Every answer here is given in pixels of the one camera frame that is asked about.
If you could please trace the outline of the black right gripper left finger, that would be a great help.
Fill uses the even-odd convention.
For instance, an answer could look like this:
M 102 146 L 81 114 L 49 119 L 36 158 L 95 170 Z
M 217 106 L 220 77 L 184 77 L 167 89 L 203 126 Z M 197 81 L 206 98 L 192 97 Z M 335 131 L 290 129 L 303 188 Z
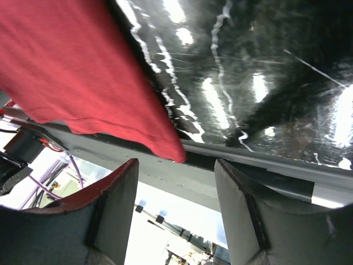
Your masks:
M 1 207 L 2 264 L 124 264 L 139 161 L 44 208 Z

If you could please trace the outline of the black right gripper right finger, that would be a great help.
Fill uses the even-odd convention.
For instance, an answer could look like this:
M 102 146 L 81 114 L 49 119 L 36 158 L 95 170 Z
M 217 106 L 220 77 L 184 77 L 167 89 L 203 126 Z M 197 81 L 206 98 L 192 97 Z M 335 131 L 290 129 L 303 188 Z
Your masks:
M 214 173 L 231 264 L 352 263 L 352 205 L 287 197 L 222 159 Z

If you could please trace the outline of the dark red t shirt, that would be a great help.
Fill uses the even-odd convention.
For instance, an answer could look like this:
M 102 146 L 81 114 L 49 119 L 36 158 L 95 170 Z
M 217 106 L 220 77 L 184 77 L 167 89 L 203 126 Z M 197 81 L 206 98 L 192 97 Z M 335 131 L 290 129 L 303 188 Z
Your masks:
M 37 123 L 106 133 L 186 159 L 167 112 L 103 1 L 2 1 L 1 90 Z

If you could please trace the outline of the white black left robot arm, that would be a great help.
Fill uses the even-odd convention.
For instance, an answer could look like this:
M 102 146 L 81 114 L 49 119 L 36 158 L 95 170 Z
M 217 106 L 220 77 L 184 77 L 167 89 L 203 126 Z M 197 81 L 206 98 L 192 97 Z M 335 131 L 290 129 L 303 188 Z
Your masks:
M 31 120 L 15 103 L 1 91 L 1 119 L 15 125 L 15 130 L 1 129 L 14 137 L 1 152 L 1 196 L 11 192 L 16 184 L 33 171 L 29 165 L 44 148 L 57 152 L 69 149 L 58 138 Z

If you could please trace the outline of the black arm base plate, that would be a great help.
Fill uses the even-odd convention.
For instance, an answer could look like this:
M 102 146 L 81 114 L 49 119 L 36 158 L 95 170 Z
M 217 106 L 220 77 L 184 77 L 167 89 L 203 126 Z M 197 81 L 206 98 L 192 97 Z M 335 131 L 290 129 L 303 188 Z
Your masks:
M 110 135 L 76 135 L 60 123 L 40 125 L 17 118 L 12 122 L 35 130 L 76 157 L 110 170 L 136 158 L 140 162 L 141 182 L 213 210 L 220 208 L 213 174 L 219 158 L 268 187 L 297 199 L 330 207 L 352 202 L 352 172 L 341 167 L 256 155 L 190 141 L 183 141 L 186 161 L 176 163 L 153 155 L 143 145 Z

